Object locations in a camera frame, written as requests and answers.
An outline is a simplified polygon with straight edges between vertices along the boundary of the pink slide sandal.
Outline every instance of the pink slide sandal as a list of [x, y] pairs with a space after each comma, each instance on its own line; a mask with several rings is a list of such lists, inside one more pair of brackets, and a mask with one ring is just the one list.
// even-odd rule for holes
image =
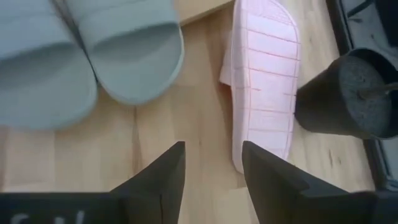
[[292, 143], [299, 31], [275, 0], [236, 0], [220, 82], [233, 94], [233, 161], [243, 173], [248, 140], [287, 159]]

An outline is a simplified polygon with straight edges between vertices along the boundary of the black container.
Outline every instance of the black container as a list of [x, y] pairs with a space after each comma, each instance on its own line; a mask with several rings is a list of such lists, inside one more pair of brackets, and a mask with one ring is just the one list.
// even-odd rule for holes
[[375, 136], [362, 129], [351, 116], [343, 99], [338, 74], [340, 64], [347, 56], [357, 57], [371, 64], [380, 73], [385, 84], [398, 82], [395, 67], [382, 55], [369, 49], [352, 50], [336, 59], [325, 71], [298, 90], [295, 111], [298, 123], [315, 133], [349, 135], [361, 139], [389, 139], [397, 136], [398, 91], [393, 91], [390, 95], [390, 125], [382, 134]]

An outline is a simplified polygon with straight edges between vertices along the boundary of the wooden floor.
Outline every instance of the wooden floor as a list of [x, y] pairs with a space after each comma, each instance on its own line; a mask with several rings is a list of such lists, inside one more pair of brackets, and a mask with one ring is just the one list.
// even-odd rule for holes
[[[326, 4], [281, 2], [300, 27], [303, 85], [338, 56]], [[1, 189], [108, 191], [183, 140], [187, 178], [180, 223], [255, 223], [244, 178], [231, 162], [231, 93], [218, 83], [231, 16], [232, 5], [183, 28], [183, 71], [152, 103], [123, 106], [101, 91], [95, 111], [70, 129], [2, 129]], [[373, 189], [358, 139], [309, 133], [295, 123], [289, 161], [343, 189]]]

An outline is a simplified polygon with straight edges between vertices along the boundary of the gray slipper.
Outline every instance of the gray slipper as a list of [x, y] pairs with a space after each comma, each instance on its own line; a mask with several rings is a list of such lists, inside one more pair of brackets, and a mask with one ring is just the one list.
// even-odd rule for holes
[[0, 30], [1, 125], [62, 128], [93, 109], [91, 65], [48, 0], [0, 1]]
[[162, 94], [183, 61], [172, 0], [66, 0], [104, 89], [136, 105]]

